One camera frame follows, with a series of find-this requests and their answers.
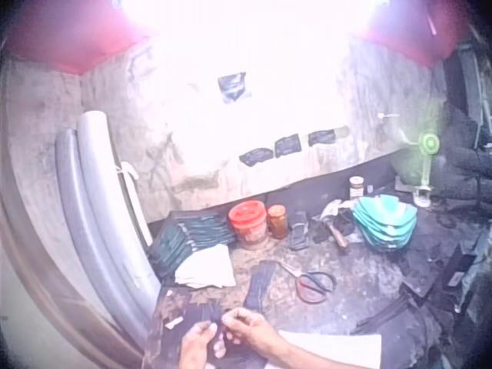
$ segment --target cluttered table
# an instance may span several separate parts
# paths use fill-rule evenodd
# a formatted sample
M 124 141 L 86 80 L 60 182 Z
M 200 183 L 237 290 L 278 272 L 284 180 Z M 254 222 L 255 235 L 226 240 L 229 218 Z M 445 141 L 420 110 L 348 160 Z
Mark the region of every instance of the cluttered table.
M 289 248 L 290 238 L 270 238 L 257 251 L 230 248 L 235 286 L 162 288 L 142 367 L 166 367 L 163 353 L 168 342 L 163 332 L 168 329 L 166 324 L 183 315 L 188 304 L 217 301 L 222 311 L 243 306 L 251 275 L 262 261 L 274 261 L 269 263 L 273 274 L 271 279 L 265 278 L 266 291 L 259 301 L 259 310 L 273 327 L 298 333 L 351 334 L 358 321 L 376 315 L 401 296 L 401 285 L 408 274 L 402 268 L 402 260 L 408 250 L 420 253 L 424 263 L 434 263 L 437 259 L 446 263 L 457 241 L 470 247 L 484 228 L 482 219 L 467 218 L 463 212 L 461 218 L 453 215 L 445 221 L 443 214 L 445 211 L 439 207 L 419 209 L 410 243 L 394 253 L 376 252 L 364 242 L 359 227 L 352 228 L 351 234 L 346 235 L 346 248 L 339 247 L 332 237 L 319 243 L 311 241 L 307 248 L 299 251 Z M 296 290 L 295 277 L 280 263 L 302 271 L 326 272 L 335 279 L 336 286 L 319 304 L 303 302 Z M 213 268 L 221 268 L 220 263 Z M 426 356 L 429 347 L 438 342 L 442 327 L 435 318 L 435 311 L 424 305 L 404 310 L 387 323 L 381 323 L 374 333 L 382 336 L 381 368 L 399 369 L 411 367 Z

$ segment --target red cloth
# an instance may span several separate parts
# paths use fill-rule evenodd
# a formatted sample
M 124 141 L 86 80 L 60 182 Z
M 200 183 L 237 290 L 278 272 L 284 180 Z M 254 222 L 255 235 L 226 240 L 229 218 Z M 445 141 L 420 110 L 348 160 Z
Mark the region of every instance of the red cloth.
M 428 16 L 437 29 L 435 36 Z M 466 35 L 467 17 L 458 0 L 391 0 L 379 8 L 362 37 L 430 67 L 449 56 Z M 24 58 L 82 74 L 147 36 L 111 0 L 36 0 L 22 9 L 5 47 Z
M 378 8 L 361 37 L 431 67 L 467 38 L 467 24 L 463 4 L 458 0 L 391 0 Z

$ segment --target wall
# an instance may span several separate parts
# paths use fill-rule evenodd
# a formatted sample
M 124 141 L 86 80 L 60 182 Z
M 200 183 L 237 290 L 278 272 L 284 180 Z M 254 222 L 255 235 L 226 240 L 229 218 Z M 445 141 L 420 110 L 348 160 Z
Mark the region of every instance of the wall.
M 261 12 L 229 3 L 167 8 L 162 35 L 81 78 L 83 109 L 108 115 L 120 159 L 141 176 L 148 221 L 392 152 L 401 146 L 396 127 L 413 128 L 444 96 L 442 66 L 431 73 L 339 32 L 345 18 L 327 19 L 321 2 L 262 2 Z M 226 105 L 217 78 L 241 71 L 251 97 Z M 400 117 L 382 121 L 380 112 Z M 308 133 L 327 129 L 336 142 L 309 148 Z M 238 160 L 295 133 L 301 153 L 253 168 Z
M 55 136 L 82 113 L 80 78 L 6 55 L 0 91 L 15 180 L 46 251 L 74 288 L 108 321 L 65 223 L 55 167 Z
M 28 295 L 0 248 L 2 333 L 15 367 L 53 368 L 96 366 L 53 328 Z

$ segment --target bottle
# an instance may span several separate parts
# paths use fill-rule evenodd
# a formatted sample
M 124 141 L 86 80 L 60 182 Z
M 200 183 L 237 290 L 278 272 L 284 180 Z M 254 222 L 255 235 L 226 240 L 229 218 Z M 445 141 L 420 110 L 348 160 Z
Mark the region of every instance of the bottle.
M 273 238 L 278 240 L 286 238 L 288 235 L 288 225 L 285 206 L 271 206 L 268 209 L 268 223 L 270 225 L 271 236 Z
M 350 198 L 354 200 L 355 198 L 361 198 L 364 196 L 364 179 L 362 177 L 351 177 L 351 190 Z

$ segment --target white paper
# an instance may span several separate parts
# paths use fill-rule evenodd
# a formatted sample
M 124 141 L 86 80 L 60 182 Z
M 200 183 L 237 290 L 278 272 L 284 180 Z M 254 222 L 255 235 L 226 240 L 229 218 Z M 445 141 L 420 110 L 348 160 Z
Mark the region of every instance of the white paper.
M 344 364 L 357 365 L 369 369 L 381 366 L 381 336 L 330 336 L 323 334 L 278 332 L 291 344 Z M 268 363 L 265 369 L 281 369 Z
M 218 244 L 213 248 L 194 252 L 179 266 L 175 280 L 176 283 L 186 284 L 191 288 L 235 286 L 227 245 Z

